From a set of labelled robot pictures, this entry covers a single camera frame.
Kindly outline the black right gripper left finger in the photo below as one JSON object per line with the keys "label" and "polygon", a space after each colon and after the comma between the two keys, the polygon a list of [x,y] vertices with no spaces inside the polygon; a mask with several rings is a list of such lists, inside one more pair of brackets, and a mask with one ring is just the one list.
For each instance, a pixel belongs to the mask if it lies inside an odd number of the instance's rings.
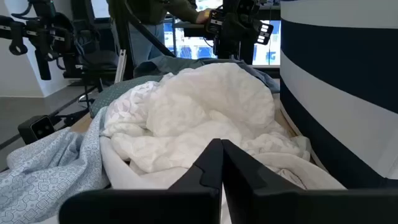
{"label": "black right gripper left finger", "polygon": [[69,198],[60,223],[219,223],[223,144],[213,139],[168,189],[95,190]]}

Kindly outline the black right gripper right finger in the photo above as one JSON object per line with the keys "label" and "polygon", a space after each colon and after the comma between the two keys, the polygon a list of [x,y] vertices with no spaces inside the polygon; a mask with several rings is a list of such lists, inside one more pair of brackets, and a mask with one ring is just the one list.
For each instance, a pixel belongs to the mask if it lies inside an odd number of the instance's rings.
{"label": "black right gripper right finger", "polygon": [[397,224],[396,189],[302,190],[231,141],[222,145],[233,223]]}

